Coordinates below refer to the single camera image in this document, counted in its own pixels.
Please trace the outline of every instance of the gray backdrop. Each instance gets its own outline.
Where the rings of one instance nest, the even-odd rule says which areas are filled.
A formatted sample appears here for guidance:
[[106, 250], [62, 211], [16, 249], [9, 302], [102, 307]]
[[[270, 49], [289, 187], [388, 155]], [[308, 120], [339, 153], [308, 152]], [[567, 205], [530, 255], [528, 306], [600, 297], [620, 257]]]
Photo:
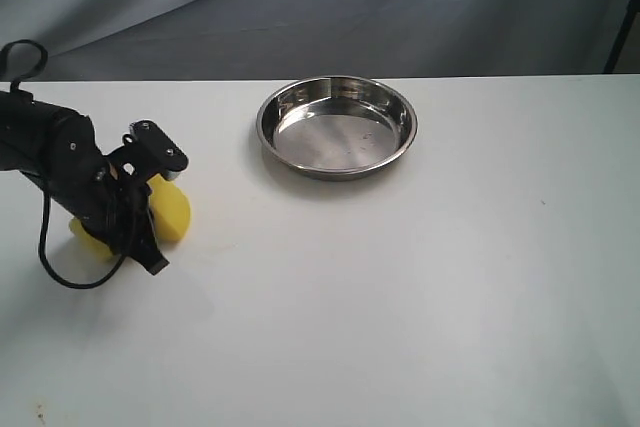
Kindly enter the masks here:
[[46, 79], [589, 73], [627, 1], [0, 0], [0, 41], [43, 42]]

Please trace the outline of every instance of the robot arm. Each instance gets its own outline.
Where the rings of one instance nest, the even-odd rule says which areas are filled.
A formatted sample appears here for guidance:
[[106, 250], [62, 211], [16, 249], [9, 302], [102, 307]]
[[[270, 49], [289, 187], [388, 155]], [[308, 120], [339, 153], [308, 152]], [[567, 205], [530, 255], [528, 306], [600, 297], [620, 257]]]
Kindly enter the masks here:
[[[47, 221], [47, 202], [53, 199], [86, 233], [119, 254], [119, 264], [128, 256], [151, 274], [160, 272], [168, 261], [157, 246], [147, 182], [157, 174], [173, 180], [187, 167], [187, 157], [149, 120], [132, 124], [124, 145], [105, 156], [89, 117], [34, 101], [18, 85], [0, 91], [0, 170], [18, 170], [43, 191]], [[46, 237], [46, 225], [43, 232]], [[50, 272], [42, 237], [42, 263], [60, 282]]]

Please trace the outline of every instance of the white tabletop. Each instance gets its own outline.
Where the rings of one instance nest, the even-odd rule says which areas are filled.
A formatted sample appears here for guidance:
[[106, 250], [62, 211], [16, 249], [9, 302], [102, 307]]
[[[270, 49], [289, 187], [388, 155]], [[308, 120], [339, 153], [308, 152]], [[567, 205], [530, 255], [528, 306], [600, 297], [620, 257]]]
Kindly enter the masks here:
[[416, 142], [340, 184], [263, 157], [283, 82], [31, 85], [105, 153], [156, 121], [194, 218], [157, 277], [66, 290], [0, 174], [0, 425], [640, 425], [640, 76], [388, 83]]

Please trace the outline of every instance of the metal bowl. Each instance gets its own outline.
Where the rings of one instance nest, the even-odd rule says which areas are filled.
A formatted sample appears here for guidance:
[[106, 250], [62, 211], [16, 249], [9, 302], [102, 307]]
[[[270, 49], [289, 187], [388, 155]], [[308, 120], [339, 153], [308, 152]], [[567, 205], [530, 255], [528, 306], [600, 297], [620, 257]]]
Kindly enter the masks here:
[[279, 161], [323, 180], [351, 180], [400, 157], [416, 136], [416, 114], [398, 92], [359, 77], [305, 79], [271, 95], [258, 136]]

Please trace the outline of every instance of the gray fabric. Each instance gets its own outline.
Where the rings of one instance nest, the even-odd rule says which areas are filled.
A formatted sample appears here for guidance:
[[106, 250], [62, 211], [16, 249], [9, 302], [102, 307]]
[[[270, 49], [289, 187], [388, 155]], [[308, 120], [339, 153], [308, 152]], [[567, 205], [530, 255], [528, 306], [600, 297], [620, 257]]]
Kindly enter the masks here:
[[46, 79], [599, 72], [627, 0], [0, 0]]

